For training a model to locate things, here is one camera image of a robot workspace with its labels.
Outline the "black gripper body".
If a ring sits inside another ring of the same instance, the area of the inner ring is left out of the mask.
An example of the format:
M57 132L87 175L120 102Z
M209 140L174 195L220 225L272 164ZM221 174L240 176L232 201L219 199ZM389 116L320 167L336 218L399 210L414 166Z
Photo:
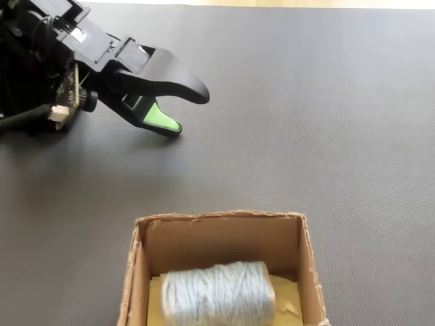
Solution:
M35 98L119 97L116 56L133 38L111 36L93 23L77 1L21 1L20 86Z

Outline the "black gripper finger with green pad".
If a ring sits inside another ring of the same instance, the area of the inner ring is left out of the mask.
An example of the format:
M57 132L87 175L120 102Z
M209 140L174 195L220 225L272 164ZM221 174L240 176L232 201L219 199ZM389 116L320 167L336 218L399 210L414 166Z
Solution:
M129 43L116 60L121 67L114 71L115 84L129 94L176 96L196 104L210 100L206 85L164 48Z
M183 130L179 122L161 110L155 97L127 94L121 98L102 92L101 102L137 128L166 137L178 137Z

